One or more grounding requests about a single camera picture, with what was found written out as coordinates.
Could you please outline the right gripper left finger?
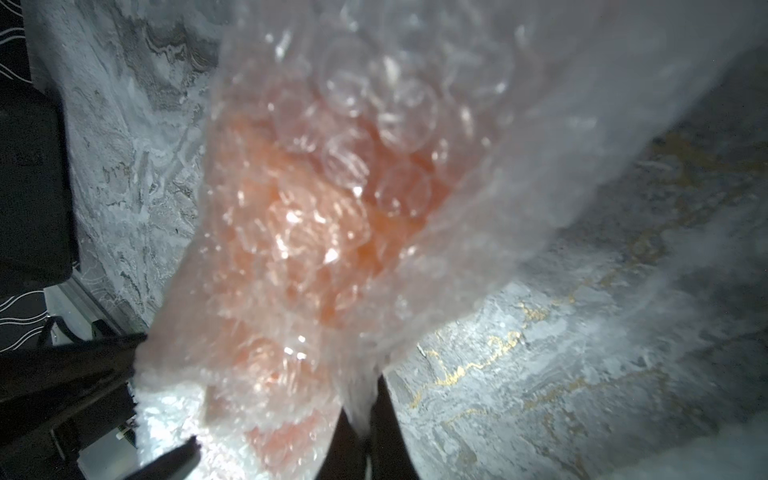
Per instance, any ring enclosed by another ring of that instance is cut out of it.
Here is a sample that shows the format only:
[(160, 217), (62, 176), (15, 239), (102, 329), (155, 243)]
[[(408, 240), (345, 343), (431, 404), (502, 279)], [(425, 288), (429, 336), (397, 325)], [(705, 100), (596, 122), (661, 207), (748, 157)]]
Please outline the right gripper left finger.
[(327, 455), (316, 480), (364, 480), (368, 467), (367, 440), (351, 425), (341, 410)]

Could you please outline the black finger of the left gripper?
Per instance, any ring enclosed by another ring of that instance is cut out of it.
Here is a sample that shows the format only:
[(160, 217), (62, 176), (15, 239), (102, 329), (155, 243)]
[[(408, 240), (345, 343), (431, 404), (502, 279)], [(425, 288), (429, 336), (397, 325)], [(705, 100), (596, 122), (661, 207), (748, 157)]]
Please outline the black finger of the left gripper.
[(136, 333), (1, 354), (1, 445), (57, 428), (133, 376)]
[(201, 460), (195, 436), (125, 477), (125, 480), (184, 480)]

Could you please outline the orange glass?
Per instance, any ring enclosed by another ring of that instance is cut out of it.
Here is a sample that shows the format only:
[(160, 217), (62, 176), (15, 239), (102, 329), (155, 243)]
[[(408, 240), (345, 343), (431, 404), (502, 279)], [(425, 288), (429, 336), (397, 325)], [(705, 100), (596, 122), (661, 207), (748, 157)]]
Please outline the orange glass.
[(767, 29), (763, 1), (236, 1), (198, 224), (136, 352), (139, 461), (310, 479)]

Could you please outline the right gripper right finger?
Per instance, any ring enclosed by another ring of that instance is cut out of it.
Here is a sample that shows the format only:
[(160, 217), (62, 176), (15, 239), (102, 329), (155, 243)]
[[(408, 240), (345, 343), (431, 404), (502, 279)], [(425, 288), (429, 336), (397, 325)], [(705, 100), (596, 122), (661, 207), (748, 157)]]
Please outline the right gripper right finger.
[(419, 480), (402, 435), (385, 377), (377, 381), (371, 409), (368, 458), (374, 480)]

